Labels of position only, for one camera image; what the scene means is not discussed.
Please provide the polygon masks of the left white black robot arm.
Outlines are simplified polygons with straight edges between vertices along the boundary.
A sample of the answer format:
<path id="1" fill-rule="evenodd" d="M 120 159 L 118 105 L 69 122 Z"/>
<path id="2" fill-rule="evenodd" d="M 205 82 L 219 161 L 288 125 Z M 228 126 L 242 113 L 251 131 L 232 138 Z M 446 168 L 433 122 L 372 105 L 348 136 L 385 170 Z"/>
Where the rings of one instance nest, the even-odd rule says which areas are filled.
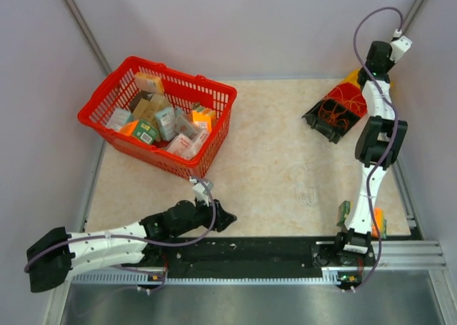
<path id="1" fill-rule="evenodd" d="M 176 237 L 204 227 L 224 231 L 237 220 L 219 200 L 182 200 L 170 209 L 135 223 L 91 233 L 57 227 L 26 251 L 24 271 L 33 293 L 50 291 L 73 277 L 111 266 L 153 266 L 162 248 L 175 247 Z"/>

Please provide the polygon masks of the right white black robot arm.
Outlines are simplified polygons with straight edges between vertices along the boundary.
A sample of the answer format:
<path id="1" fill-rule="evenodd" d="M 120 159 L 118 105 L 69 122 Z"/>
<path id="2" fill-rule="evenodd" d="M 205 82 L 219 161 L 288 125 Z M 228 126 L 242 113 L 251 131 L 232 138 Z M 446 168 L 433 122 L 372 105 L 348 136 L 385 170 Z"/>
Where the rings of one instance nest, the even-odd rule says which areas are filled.
<path id="1" fill-rule="evenodd" d="M 361 163 L 361 185 L 355 209 L 345 220 L 343 241 L 333 247 L 338 263 L 351 264 L 371 251 L 371 234 L 379 231 L 373 225 L 374 206 L 382 181 L 389 167 L 397 160 L 408 124 L 398 119 L 393 109 L 388 75 L 390 69 L 410 47 L 411 42 L 401 38 L 403 46 L 374 41 L 359 71 L 357 82 L 368 109 L 368 120 L 357 141 L 355 157 Z"/>

